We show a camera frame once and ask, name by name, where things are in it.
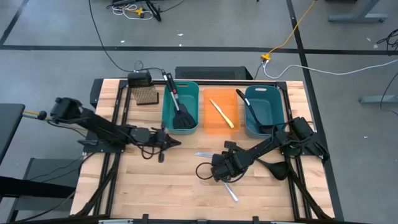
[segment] orange tray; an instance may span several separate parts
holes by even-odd
[[[231,129],[220,112],[210,102],[212,99],[232,121]],[[203,90],[205,132],[207,134],[233,134],[240,129],[238,95],[233,88],[207,88]]]

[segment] wooden tabletop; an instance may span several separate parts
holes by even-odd
[[[110,121],[118,83],[118,79],[104,80],[96,109],[96,114]],[[307,121],[312,121],[303,83],[287,82],[287,86],[293,117],[303,116]],[[198,128],[191,135],[171,135],[182,144],[165,151],[163,163],[158,163],[157,157],[145,160],[137,147],[127,146],[119,164],[111,217],[141,218],[142,214],[147,213],[150,219],[252,220],[253,216],[258,216],[260,220],[293,220],[287,180],[276,180],[260,163],[255,162],[240,181],[230,184],[239,203],[233,202],[222,182],[200,180],[195,175],[199,163],[211,162],[210,158],[194,156],[195,152],[221,153],[224,141],[227,140],[237,142],[244,149],[261,142],[259,139],[248,138],[244,132],[242,100],[238,100],[241,125],[238,133],[232,136],[210,135],[205,134],[203,128],[202,92],[205,88],[239,88],[244,92],[246,87],[200,85]],[[156,90],[160,99],[158,105],[137,106],[132,96],[127,124],[147,128],[160,126],[164,86],[156,85]],[[125,98],[126,90],[123,91],[121,108]],[[103,157],[104,154],[97,153],[83,164],[71,214],[82,209],[96,190]],[[284,160],[278,150],[271,151],[261,159],[267,162]],[[308,191],[325,213],[334,217],[321,160],[315,156],[302,156],[302,165]],[[210,168],[203,167],[200,170],[202,176],[210,175]],[[107,191],[103,195],[102,213]],[[300,214],[304,217],[303,203],[297,188],[296,192]]]

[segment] teal plastic basket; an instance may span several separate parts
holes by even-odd
[[[261,124],[273,125],[285,122],[282,97],[277,88],[273,86],[253,85],[246,89],[245,96],[249,100],[254,114]],[[259,132],[248,106],[244,107],[244,118],[245,131],[250,138],[265,139],[271,136],[270,134]]]
[[[175,81],[175,86],[180,103],[185,105],[197,125],[192,129],[174,129],[175,106],[167,86],[165,86],[163,95],[162,120],[166,121],[166,128],[171,134],[192,134],[196,131],[199,123],[199,86],[189,81]]]

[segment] gray floor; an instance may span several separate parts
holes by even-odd
[[[0,1],[0,34],[22,1]],[[93,12],[105,45],[121,46],[205,46],[274,47],[292,30],[285,1],[242,0],[195,1],[164,13],[164,21],[131,21],[107,11],[108,0],[92,0]],[[159,4],[171,6],[177,0]],[[300,17],[311,0],[294,0]],[[374,48],[376,41],[396,29],[398,2],[384,0],[375,12],[389,13],[383,24],[330,24],[328,14],[354,11],[357,4],[318,1],[300,25],[307,49]],[[6,45],[99,45],[86,1],[30,0]],[[285,48],[296,48],[292,39]],[[242,52],[110,52],[125,69],[136,60],[146,67],[174,72],[176,66],[241,66],[255,74],[260,53]],[[388,62],[396,56],[308,55],[311,67],[346,72]],[[286,66],[300,64],[297,54],[272,54],[270,75]],[[331,76],[311,72],[328,148],[347,221],[394,223],[398,209],[397,116],[378,105],[360,105],[363,95],[380,95],[398,72],[398,64],[355,75]],[[123,77],[101,51],[0,50],[0,102],[23,103],[27,110],[51,110],[57,96],[68,96],[88,105],[94,78]],[[258,79],[266,79],[260,73]],[[301,69],[289,70],[281,80],[303,80]],[[388,93],[398,92],[396,80]],[[386,107],[398,110],[397,106]],[[0,175],[22,178],[31,157],[75,159],[82,147],[79,136],[67,130],[23,119]],[[12,200],[0,204],[0,222],[5,220]],[[65,213],[53,213],[59,217]]]

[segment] black spatula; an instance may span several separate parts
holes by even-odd
[[[191,129],[194,128],[197,124],[193,117],[188,113],[187,108],[184,104],[180,103],[178,98],[177,89],[175,87],[173,78],[171,74],[163,74],[164,80],[166,81],[167,88],[170,91],[172,96],[176,114],[173,118],[173,127],[175,129]]]
[[[246,106],[248,106],[250,113],[253,115],[254,121],[256,122],[257,129],[262,134],[272,134],[272,130],[276,128],[273,125],[262,125],[260,121],[257,119],[256,114],[254,114],[254,110],[250,105],[249,100],[245,97],[241,90],[236,89],[236,93],[242,98]]]

